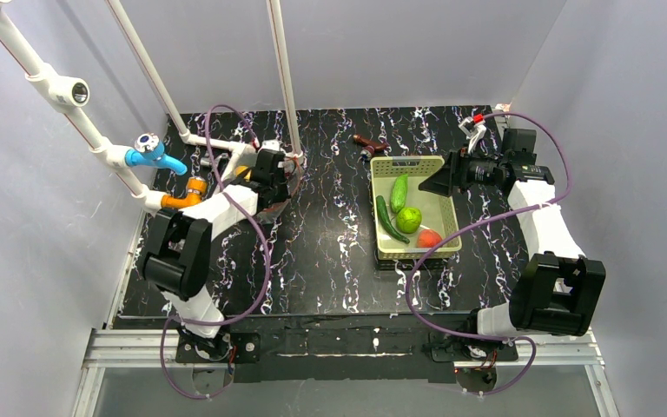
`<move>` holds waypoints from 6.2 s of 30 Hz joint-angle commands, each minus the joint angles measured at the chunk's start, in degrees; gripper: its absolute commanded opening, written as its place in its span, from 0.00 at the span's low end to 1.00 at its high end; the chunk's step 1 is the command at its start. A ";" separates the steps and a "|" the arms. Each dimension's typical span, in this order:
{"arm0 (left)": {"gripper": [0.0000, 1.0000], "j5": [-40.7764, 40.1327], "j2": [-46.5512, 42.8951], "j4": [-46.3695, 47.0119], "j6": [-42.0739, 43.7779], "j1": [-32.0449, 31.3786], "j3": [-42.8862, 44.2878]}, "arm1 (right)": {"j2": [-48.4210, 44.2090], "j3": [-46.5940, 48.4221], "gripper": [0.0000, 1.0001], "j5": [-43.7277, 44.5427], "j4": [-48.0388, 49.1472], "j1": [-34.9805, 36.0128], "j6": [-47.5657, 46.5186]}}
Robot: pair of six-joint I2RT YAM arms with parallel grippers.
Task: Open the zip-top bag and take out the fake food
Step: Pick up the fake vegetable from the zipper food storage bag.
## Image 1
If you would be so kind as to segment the green fake cucumber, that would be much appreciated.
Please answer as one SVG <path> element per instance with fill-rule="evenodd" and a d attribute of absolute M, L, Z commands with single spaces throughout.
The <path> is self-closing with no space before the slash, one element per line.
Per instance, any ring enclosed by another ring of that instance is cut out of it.
<path fill-rule="evenodd" d="M 390 194 L 390 207 L 394 214 L 398 214 L 406 206 L 408 179 L 408 174 L 402 174 L 394 180 Z"/>

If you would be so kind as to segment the red fake tomato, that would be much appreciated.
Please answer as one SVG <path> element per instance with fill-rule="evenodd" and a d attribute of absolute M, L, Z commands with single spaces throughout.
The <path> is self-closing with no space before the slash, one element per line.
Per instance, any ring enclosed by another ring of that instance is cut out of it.
<path fill-rule="evenodd" d="M 441 234 L 433 229 L 422 229 L 418 233 L 416 247 L 417 248 L 433 248 L 443 240 Z"/>

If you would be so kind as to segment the dark green fake chili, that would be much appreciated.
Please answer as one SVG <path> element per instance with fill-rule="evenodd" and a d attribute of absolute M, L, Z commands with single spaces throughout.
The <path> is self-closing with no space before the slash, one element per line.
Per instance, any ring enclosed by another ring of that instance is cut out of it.
<path fill-rule="evenodd" d="M 382 195 L 377 195 L 374 200 L 375 212 L 378 222 L 384 231 L 395 241 L 409 244 L 410 240 L 402 235 L 391 223 L 385 199 Z"/>

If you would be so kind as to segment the clear zip top bag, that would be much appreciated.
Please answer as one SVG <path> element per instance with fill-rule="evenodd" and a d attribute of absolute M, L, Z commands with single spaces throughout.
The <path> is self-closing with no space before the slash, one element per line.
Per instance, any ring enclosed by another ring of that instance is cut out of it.
<path fill-rule="evenodd" d="M 297 195 L 300 185 L 303 179 L 303 168 L 298 163 L 297 160 L 289 160 L 282 163 L 282 167 L 285 169 L 285 174 L 287 178 L 287 185 L 290 197 L 283 203 L 275 204 L 270 209 L 258 210 L 255 215 L 255 219 L 261 224 L 271 224 L 276 221 L 276 219 L 282 214 L 283 210 L 287 205 L 292 201 L 293 197 Z M 232 181 L 234 185 L 244 185 L 253 190 L 254 184 L 251 181 L 245 181 L 242 178 L 237 178 L 234 176 Z"/>

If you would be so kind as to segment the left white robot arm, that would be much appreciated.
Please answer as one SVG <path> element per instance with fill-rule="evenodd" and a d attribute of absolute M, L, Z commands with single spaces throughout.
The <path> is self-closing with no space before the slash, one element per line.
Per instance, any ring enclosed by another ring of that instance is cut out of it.
<path fill-rule="evenodd" d="M 254 163 L 230 179 L 219 179 L 219 191 L 196 205 L 163 208 L 149 224 L 138 262 L 145 281 L 172 303 L 184 329 L 202 339 L 214 339 L 221 327 L 241 320 L 227 319 L 215 305 L 206 283 L 214 239 L 239 222 L 248 222 L 261 243 L 268 280 L 271 250 L 256 216 L 289 199 L 285 165 L 280 149 L 264 147 Z"/>

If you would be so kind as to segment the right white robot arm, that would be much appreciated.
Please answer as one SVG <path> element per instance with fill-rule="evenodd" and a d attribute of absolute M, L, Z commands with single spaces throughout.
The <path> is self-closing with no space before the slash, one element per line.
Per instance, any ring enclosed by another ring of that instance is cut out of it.
<path fill-rule="evenodd" d="M 528 334 L 582 336 L 590 327 L 606 270 L 572 239 L 553 175 L 536 163 L 536 139 L 531 129 L 509 128 L 496 156 L 475 156 L 467 145 L 419 185 L 445 197 L 475 184 L 500 189 L 511 208 L 502 216 L 518 218 L 531 257 L 510 299 L 473 310 L 455 337 L 499 342 Z"/>

